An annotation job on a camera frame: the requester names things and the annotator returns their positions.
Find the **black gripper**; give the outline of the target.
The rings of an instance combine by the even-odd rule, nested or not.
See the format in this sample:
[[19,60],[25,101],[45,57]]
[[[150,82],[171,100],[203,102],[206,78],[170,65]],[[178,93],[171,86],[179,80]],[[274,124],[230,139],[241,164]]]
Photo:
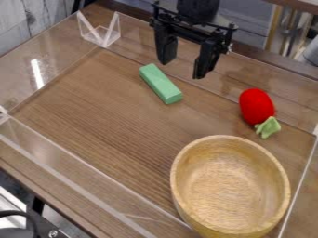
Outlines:
[[230,50],[238,25],[219,14],[220,0],[155,0],[150,26],[154,29],[158,60],[167,65],[176,58],[178,38],[195,42],[194,79],[215,68],[220,54]]

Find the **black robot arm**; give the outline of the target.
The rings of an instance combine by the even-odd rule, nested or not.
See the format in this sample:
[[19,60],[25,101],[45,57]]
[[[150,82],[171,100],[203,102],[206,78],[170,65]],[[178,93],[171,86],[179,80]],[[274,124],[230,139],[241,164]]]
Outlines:
[[163,65],[176,59],[178,39],[200,46],[194,63],[194,79],[215,69],[222,54],[230,51],[238,25],[219,13],[220,0],[155,0],[150,26],[154,29],[156,57]]

